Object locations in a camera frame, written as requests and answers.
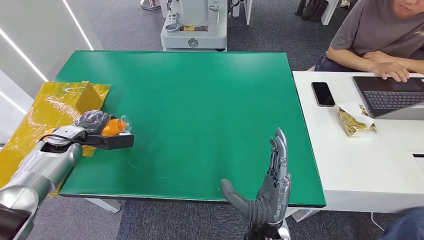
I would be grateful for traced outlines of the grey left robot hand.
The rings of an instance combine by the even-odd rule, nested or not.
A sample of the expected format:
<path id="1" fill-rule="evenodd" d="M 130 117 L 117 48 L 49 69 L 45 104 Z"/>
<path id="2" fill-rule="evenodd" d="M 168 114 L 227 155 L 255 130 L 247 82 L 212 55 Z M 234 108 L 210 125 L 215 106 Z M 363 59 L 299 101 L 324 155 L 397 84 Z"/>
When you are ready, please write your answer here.
<path id="1" fill-rule="evenodd" d="M 74 120 L 73 125 L 84 128 L 89 135 L 100 135 L 110 120 L 116 116 L 99 109 L 88 110 Z"/>

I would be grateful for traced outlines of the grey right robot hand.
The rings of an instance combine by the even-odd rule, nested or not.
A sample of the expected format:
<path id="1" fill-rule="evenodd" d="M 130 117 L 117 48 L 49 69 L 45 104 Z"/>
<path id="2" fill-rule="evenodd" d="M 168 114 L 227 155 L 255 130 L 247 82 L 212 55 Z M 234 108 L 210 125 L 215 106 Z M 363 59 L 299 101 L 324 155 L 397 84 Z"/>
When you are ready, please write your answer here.
<path id="1" fill-rule="evenodd" d="M 280 223 L 285 217 L 290 197 L 287 140 L 279 127 L 269 142 L 269 167 L 255 200 L 248 200 L 236 192 L 228 179 L 220 180 L 224 198 L 249 222 L 257 225 Z"/>

